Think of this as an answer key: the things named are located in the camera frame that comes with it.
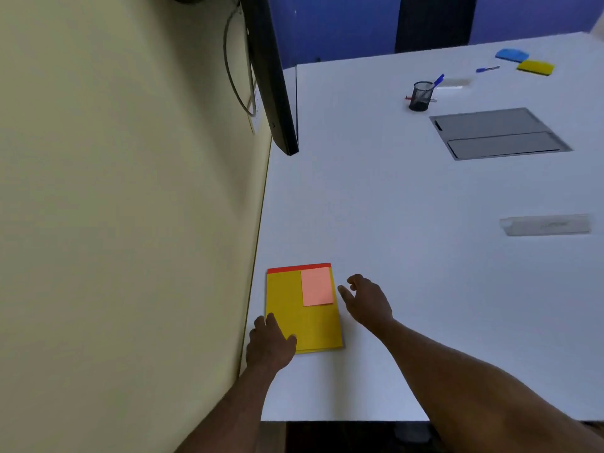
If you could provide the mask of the person's left hand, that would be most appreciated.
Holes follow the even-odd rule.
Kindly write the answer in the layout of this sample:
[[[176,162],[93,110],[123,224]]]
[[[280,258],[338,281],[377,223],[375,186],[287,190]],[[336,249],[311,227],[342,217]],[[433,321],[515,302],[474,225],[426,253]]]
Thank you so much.
[[[285,368],[294,356],[287,356],[285,336],[278,325],[275,315],[271,312],[259,316],[254,321],[254,327],[249,333],[249,344],[246,347],[246,366],[260,368],[272,377]]]

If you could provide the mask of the person's right hand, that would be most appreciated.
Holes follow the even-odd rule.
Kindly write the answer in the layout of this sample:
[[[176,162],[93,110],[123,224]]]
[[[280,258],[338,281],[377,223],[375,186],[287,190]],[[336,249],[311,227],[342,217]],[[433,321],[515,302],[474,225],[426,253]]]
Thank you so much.
[[[394,321],[389,301],[378,284],[361,274],[349,277],[347,284],[356,296],[356,310],[348,310],[356,322],[375,333]]]

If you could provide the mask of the yellow notepad with red binding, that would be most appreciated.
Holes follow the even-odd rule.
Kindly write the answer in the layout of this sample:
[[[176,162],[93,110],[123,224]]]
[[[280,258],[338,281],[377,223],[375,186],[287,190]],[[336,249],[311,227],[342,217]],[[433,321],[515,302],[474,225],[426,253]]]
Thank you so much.
[[[334,303],[315,307],[303,306],[301,274],[304,269],[332,266],[330,263],[270,268],[266,272],[265,313],[273,313],[285,336],[297,337],[297,354],[344,348],[341,318],[332,286]]]

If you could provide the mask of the person's left forearm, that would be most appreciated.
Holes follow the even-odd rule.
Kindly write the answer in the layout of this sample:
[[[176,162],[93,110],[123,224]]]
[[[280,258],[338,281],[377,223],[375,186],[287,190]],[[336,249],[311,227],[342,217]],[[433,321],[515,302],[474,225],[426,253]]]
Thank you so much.
[[[278,371],[271,362],[247,367],[175,453],[254,453],[263,405]]]

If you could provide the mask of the person's right forearm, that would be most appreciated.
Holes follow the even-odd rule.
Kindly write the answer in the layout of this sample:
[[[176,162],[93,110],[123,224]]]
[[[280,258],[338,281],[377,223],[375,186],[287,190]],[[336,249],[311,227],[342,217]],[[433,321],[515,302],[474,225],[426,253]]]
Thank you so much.
[[[393,318],[368,323],[454,453],[604,453],[604,439],[518,379]]]

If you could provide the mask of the pink sticky note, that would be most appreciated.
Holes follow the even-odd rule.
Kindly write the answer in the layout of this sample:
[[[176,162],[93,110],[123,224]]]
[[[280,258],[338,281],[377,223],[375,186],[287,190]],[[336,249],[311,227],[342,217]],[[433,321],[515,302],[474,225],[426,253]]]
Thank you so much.
[[[304,269],[301,274],[303,306],[315,307],[334,303],[330,266]]]

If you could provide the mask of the clear plastic ruler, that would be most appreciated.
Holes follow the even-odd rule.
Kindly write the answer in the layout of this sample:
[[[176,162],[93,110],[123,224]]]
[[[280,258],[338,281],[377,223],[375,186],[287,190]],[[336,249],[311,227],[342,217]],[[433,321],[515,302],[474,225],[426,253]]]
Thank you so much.
[[[509,237],[584,235],[592,230],[588,214],[508,217],[500,219],[499,224]]]

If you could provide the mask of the black mesh pen holder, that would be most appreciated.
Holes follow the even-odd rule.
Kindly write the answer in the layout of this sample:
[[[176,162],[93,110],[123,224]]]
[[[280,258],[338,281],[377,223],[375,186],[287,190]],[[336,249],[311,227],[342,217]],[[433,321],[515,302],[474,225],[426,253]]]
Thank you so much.
[[[434,83],[431,81],[419,81],[414,84],[410,97],[409,108],[413,112],[424,112],[428,109],[434,91]]]

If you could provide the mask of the black monitor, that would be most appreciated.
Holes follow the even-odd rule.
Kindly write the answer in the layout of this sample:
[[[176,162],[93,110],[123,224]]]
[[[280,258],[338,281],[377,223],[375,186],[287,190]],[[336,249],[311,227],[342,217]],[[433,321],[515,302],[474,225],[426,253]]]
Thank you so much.
[[[287,156],[299,152],[297,68],[284,69],[269,0],[239,0],[248,56],[276,146]]]

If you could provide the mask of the black chair back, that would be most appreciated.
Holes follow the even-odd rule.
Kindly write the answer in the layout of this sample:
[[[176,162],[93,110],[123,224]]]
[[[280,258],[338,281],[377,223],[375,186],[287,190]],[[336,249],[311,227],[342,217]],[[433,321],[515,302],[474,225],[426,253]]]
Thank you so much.
[[[467,46],[477,0],[401,0],[395,53]]]

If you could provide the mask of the yellow sticky note pad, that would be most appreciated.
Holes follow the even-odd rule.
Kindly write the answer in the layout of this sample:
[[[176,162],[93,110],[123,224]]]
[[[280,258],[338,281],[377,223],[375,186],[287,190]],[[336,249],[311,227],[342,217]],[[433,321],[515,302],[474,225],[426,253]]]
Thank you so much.
[[[550,76],[555,70],[555,65],[546,61],[524,60],[518,64],[517,70],[530,74]]]

